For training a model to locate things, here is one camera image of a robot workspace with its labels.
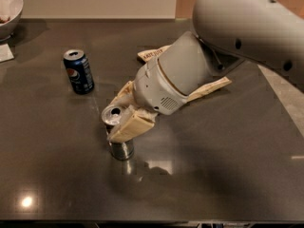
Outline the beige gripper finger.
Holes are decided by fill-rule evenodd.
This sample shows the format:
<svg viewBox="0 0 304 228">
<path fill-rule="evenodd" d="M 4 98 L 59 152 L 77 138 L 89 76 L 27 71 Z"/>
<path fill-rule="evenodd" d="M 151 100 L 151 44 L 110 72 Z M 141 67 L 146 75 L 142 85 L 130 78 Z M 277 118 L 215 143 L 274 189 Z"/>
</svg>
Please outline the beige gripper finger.
<svg viewBox="0 0 304 228">
<path fill-rule="evenodd" d="M 133 82 L 128 81 L 111 101 L 112 105 L 129 106 L 135 103 L 133 96 Z"/>
<path fill-rule="evenodd" d="M 130 141 L 153 128 L 157 116 L 157 113 L 130 105 L 119 123 L 110 130 L 107 139 L 112 143 Z"/>
</svg>

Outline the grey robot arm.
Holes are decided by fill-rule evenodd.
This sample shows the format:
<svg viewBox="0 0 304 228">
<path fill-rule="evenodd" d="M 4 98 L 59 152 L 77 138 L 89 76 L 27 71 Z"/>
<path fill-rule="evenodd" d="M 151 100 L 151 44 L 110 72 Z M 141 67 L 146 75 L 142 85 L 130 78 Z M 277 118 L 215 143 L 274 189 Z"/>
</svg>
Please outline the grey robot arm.
<svg viewBox="0 0 304 228">
<path fill-rule="evenodd" d="M 304 22 L 276 0 L 197 0 L 192 22 L 193 30 L 149 59 L 112 100 L 121 113 L 110 142 L 140 136 L 157 115 L 229 85 L 227 74 L 244 61 L 304 87 Z"/>
</svg>

